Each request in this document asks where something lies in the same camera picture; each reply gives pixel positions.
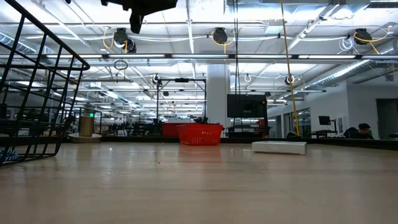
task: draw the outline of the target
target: black wire basket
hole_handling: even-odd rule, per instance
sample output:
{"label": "black wire basket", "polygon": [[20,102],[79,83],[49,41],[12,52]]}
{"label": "black wire basket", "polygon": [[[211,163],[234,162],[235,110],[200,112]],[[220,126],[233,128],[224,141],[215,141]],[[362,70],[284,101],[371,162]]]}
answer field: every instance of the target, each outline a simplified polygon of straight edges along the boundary
{"label": "black wire basket", "polygon": [[[57,155],[74,122],[72,111],[81,75],[90,69],[17,1],[5,2],[21,19],[17,27],[10,27],[16,29],[16,35],[2,33],[2,39],[9,41],[0,41],[0,166]],[[36,49],[22,39],[25,28],[42,34]],[[55,50],[47,45],[55,45]],[[13,79],[16,75],[23,79]]]}

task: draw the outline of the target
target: wall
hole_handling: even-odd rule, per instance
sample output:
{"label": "wall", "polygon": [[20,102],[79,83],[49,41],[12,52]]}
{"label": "wall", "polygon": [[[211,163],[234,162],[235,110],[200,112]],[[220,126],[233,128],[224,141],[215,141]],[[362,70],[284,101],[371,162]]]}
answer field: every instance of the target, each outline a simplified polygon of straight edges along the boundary
{"label": "wall", "polygon": [[[346,83],[340,83],[337,87],[326,88],[326,93],[310,93],[304,101],[296,102],[297,110],[310,108],[311,131],[321,129],[333,129],[331,126],[319,125],[319,116],[330,116],[330,119],[343,118],[343,129],[348,129],[348,99]],[[268,110],[268,117],[283,115],[293,111],[292,102],[288,106],[278,106]]]}
{"label": "wall", "polygon": [[360,123],[368,123],[373,137],[379,139],[376,99],[398,98],[396,86],[348,85],[349,125],[358,128]]}

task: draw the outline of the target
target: ceiling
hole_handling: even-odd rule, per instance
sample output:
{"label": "ceiling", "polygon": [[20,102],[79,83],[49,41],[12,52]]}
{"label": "ceiling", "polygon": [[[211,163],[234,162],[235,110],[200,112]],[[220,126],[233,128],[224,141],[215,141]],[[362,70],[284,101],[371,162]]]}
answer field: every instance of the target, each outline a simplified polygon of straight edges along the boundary
{"label": "ceiling", "polygon": [[[109,4],[108,7],[105,7],[100,4],[99,0],[74,0],[71,4],[66,4],[64,0],[43,0],[40,7],[38,1],[18,0],[18,3],[79,54],[124,53],[123,49],[117,48],[115,45],[111,48],[104,46],[104,42],[107,46],[111,45],[112,34],[117,27],[127,28],[127,34],[135,42],[138,54],[237,53],[236,39],[234,38],[234,14],[231,12],[231,7],[226,6],[224,1],[179,0],[174,9],[146,16],[140,34],[133,34],[129,30],[130,12],[123,11],[122,7],[116,4]],[[297,1],[295,4],[288,4],[285,8],[285,28],[288,38],[287,44],[291,47],[290,54],[374,54],[373,48],[369,44],[351,45],[352,38],[351,40],[344,40],[344,38],[348,34],[352,36],[357,28],[366,28],[373,39],[384,37],[374,43],[375,47],[378,48],[391,41],[397,34],[398,26],[395,21],[398,19],[398,10],[366,9],[367,4],[365,3],[350,5],[350,1],[347,1],[348,5],[339,6],[337,12],[333,12],[332,16],[329,15],[325,20],[319,21],[318,18],[322,13],[328,12],[328,10],[332,11],[334,7],[331,8],[324,3],[309,4],[308,2],[324,1]],[[241,7],[241,10],[238,11],[238,53],[284,54],[285,42],[280,6],[263,4],[259,7],[247,7],[247,5],[240,4],[239,7]],[[5,1],[0,2],[0,8],[2,9],[0,12],[0,33],[10,36],[15,35],[20,14],[8,6]],[[59,21],[65,24],[69,30],[61,26]],[[228,35],[228,42],[231,44],[227,45],[225,49],[223,46],[216,45],[211,38],[211,33],[216,27],[225,28]],[[26,22],[21,37],[26,45],[35,46],[40,44],[42,34],[40,29]],[[300,34],[301,38],[295,41],[295,38]],[[54,49],[54,52],[58,47],[50,39],[45,44],[49,49]],[[0,53],[7,54],[7,50],[0,47]],[[161,78],[206,78],[208,75],[207,64],[209,62],[206,60],[151,60],[148,64],[145,59],[133,59],[127,60],[129,66],[124,71],[115,69],[114,61],[89,60],[90,64],[95,65],[85,71],[83,77],[92,80],[92,82],[84,82],[80,89],[143,90],[153,88],[152,79],[155,74],[158,74]],[[231,75],[235,75],[236,62],[228,61],[225,63],[229,64]],[[296,78],[295,86],[300,86],[340,64],[341,62],[333,61],[325,63],[293,62],[290,64],[290,72]],[[372,75],[374,72],[375,70],[371,70],[368,75]],[[239,62],[239,87],[243,90],[288,89],[289,87],[284,83],[287,75],[288,69],[285,61],[279,60],[271,63],[261,63],[258,60]],[[170,92],[170,96],[162,97],[200,100],[204,97],[200,87],[201,83],[172,82],[167,85],[167,88],[197,89],[197,91]],[[154,93],[121,91],[116,92],[116,94],[132,103],[155,103],[152,100]],[[279,99],[279,95],[280,93],[273,93],[272,98]],[[85,98],[86,101],[84,102],[120,103],[119,99],[114,100],[110,96],[98,96],[95,92],[79,92],[79,97]],[[195,104],[200,103],[200,101],[189,103]],[[195,106],[195,109],[200,112],[201,106],[198,108]]]}

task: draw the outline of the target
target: white pillar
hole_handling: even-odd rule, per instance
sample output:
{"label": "white pillar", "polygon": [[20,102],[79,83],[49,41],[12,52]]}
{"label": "white pillar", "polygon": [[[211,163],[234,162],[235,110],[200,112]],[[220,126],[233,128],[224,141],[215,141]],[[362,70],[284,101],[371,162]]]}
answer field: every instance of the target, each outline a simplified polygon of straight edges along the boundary
{"label": "white pillar", "polygon": [[207,111],[211,123],[220,123],[228,128],[226,95],[229,94],[229,68],[225,64],[207,65]]}

